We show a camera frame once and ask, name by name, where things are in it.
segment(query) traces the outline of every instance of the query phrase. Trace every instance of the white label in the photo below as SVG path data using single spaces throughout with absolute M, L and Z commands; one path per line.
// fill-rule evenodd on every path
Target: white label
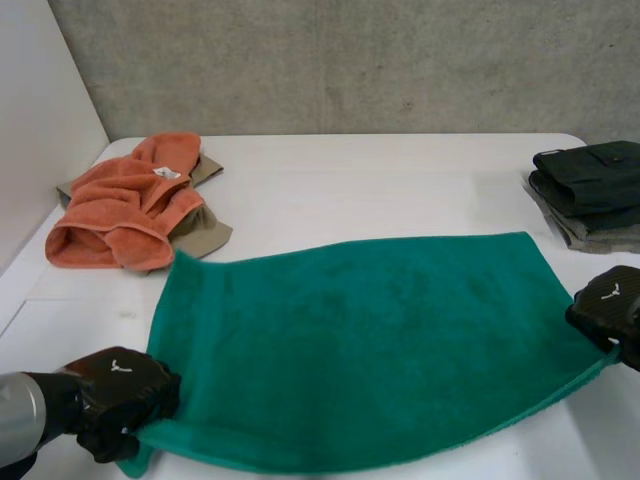
M 159 177 L 167 178 L 169 180 L 174 180 L 181 175 L 180 173 L 174 172 L 168 167 L 154 168 L 153 172 Z

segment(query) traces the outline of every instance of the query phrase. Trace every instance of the table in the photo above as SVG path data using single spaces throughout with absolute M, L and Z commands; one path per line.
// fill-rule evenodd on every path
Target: table
M 118 140 L 98 161 L 129 153 Z M 631 254 L 566 249 L 523 189 L 537 152 L 583 145 L 563 134 L 203 137 L 225 167 L 198 191 L 234 228 L 206 258 L 232 261 L 346 240 L 526 231 L 569 293 Z M 0 277 L 2 371 L 50 371 L 101 348 L 144 349 L 167 272 L 63 270 L 44 240 L 57 207 Z M 357 479 L 529 480 L 636 478 L 640 471 L 640 376 L 611 367 L 570 399 L 465 447 Z M 124 479 L 92 462 L 73 438 L 39 456 L 30 480 Z M 257 480 L 255 475 L 162 454 L 145 477 Z

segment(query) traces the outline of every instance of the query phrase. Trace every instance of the concrete wall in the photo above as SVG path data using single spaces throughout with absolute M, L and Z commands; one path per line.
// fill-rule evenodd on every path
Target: concrete wall
M 0 65 L 2 272 L 107 136 L 46 0 L 0 1 Z
M 50 0 L 112 139 L 640 140 L 637 0 Z

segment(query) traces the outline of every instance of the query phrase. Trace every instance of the towel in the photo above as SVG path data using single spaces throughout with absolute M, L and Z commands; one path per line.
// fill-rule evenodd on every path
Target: towel
M 198 162 L 189 173 L 191 183 L 197 187 L 209 178 L 223 171 L 222 165 L 200 153 Z M 60 204 L 67 208 L 71 201 L 71 186 L 73 182 L 66 182 L 56 187 Z M 231 238 L 233 229 L 220 222 L 206 205 L 192 210 L 169 233 L 169 242 L 174 250 L 180 249 L 200 258 L 224 246 Z
M 162 133 L 91 168 L 72 184 L 67 211 L 47 237 L 47 259 L 66 268 L 169 265 L 169 233 L 204 203 L 189 178 L 199 150 L 195 134 Z
M 228 264 L 178 253 L 148 353 L 182 376 L 153 449 L 264 474 L 381 467 L 511 425 L 616 355 L 525 233 L 369 240 Z
M 533 191 L 527 190 L 529 195 L 538 204 L 543 214 L 551 217 L 570 250 L 595 254 L 640 253 L 640 224 L 631 224 L 620 228 L 591 229 L 584 221 L 583 216 L 566 217 L 546 202 L 549 184 L 544 182 L 540 172 L 531 173 L 529 185 L 533 189 Z M 615 216 L 615 213 L 594 215 Z

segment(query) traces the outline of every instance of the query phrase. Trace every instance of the gray robot arm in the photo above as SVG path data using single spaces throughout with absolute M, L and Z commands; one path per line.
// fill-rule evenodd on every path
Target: gray robot arm
M 0 375 L 0 468 L 67 433 L 82 413 L 78 393 L 70 375 Z
M 0 375 L 0 479 L 21 478 L 37 451 L 65 433 L 77 435 L 98 463 L 131 458 L 139 443 L 129 432 L 171 417 L 179 390 L 180 377 L 165 364 L 122 347 L 83 357 L 56 373 Z

